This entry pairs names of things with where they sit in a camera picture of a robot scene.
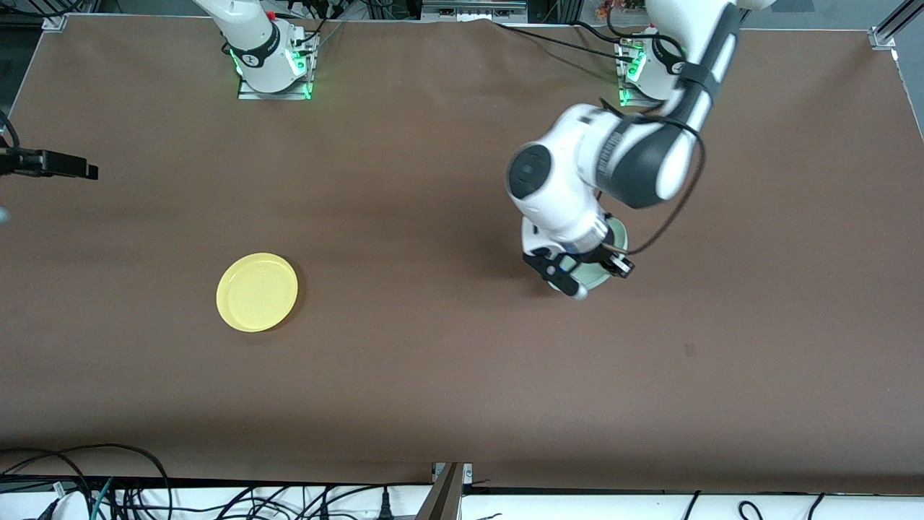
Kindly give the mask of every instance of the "table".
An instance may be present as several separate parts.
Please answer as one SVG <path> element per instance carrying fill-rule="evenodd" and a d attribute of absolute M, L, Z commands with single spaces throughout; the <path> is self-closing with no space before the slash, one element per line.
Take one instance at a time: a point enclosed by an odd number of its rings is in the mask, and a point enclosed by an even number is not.
<path fill-rule="evenodd" d="M 235 99 L 221 42 L 192 18 L 43 36 L 13 121 L 101 179 L 0 182 L 3 444 L 128 442 L 177 477 L 924 483 L 924 145 L 863 32 L 744 32 L 688 208 L 583 303 L 520 260 L 503 179 L 565 108 L 616 98 L 606 58 L 348 23 L 314 99 L 263 103 Z M 670 206 L 608 207 L 641 241 Z M 258 251 L 305 298 L 246 334 L 214 291 Z"/>

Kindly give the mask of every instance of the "white floor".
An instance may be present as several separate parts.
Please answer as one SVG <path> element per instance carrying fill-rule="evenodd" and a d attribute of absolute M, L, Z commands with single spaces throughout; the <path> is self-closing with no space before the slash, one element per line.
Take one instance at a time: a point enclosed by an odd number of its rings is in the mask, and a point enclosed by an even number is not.
<path fill-rule="evenodd" d="M 258 497 L 269 497 L 278 488 L 261 488 Z M 333 498 L 352 488 L 336 488 Z M 429 486 L 391 488 L 392 512 L 395 516 L 413 515 L 423 504 Z M 230 501 L 243 488 L 175 490 L 175 506 L 202 509 Z M 292 488 L 277 497 L 284 504 L 301 510 L 322 491 L 321 487 Z M 53 492 L 8 493 L 0 495 L 0 520 L 36 518 L 56 498 Z M 166 505 L 165 493 L 145 491 L 147 505 Z M 702 495 L 693 507 L 689 520 L 741 520 L 737 505 L 742 500 L 754 502 L 766 520 L 804 520 L 815 501 L 811 495 Z M 375 520 L 381 506 L 382 492 L 372 489 L 332 503 L 330 514 L 352 514 L 358 520 Z M 462 499 L 461 520 L 481 520 L 501 514 L 498 520 L 681 520 L 690 495 L 469 495 Z M 230 514 L 246 514 L 250 502 L 240 504 Z M 101 511 L 111 520 L 108 509 Z M 753 512 L 748 520 L 757 520 Z M 163 511 L 152 512 L 165 519 Z M 174 512 L 175 520 L 206 520 L 216 512 L 194 514 Z M 272 518 L 269 510 L 261 515 Z M 68 495 L 58 505 L 54 520 L 86 520 L 87 507 L 79 497 Z M 919 520 L 924 518 L 922 497 L 826 496 L 814 514 L 814 520 Z M 277 515 L 274 520 L 285 520 Z"/>

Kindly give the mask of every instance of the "green cable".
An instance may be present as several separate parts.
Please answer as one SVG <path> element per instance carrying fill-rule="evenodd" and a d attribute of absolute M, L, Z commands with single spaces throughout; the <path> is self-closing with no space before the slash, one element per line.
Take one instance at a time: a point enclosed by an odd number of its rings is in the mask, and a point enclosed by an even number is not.
<path fill-rule="evenodd" d="M 103 484 L 103 489 L 100 490 L 100 496 L 96 497 L 96 502 L 93 503 L 93 510 L 90 512 L 90 520 L 96 520 L 96 515 L 100 512 L 100 504 L 103 503 L 103 497 L 106 491 L 109 490 L 109 485 L 113 483 L 113 478 L 115 477 L 109 477 L 109 480 L 106 480 L 106 483 Z"/>

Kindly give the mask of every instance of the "yellow plastic plate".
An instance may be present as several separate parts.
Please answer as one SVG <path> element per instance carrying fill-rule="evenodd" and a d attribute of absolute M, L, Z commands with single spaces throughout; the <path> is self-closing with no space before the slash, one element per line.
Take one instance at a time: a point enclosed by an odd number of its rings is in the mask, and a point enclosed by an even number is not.
<path fill-rule="evenodd" d="M 254 253 L 237 260 L 218 282 L 218 314 L 231 327 L 260 332 L 279 324 L 295 305 L 298 277 L 283 258 Z"/>

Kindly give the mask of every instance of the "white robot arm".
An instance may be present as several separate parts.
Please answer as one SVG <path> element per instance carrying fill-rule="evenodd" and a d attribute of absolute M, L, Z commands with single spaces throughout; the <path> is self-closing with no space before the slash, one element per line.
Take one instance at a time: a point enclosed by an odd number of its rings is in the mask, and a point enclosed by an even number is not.
<path fill-rule="evenodd" d="M 588 287 L 562 267 L 563 258 L 623 278 L 633 268 L 624 254 L 614 253 L 622 246 L 614 244 L 594 191 L 632 208 L 659 204 L 680 191 L 696 145 L 696 136 L 684 128 L 702 128 L 737 44 L 741 13 L 734 0 L 649 0 L 647 9 L 658 31 L 686 50 L 662 109 L 677 124 L 575 105 L 546 135 L 524 145 L 507 171 L 507 191 L 524 216 L 524 260 L 579 300 Z"/>
<path fill-rule="evenodd" d="M 305 30 L 270 19 L 260 0 L 193 0 L 218 24 L 241 77 L 261 93 L 283 91 L 308 72 Z"/>

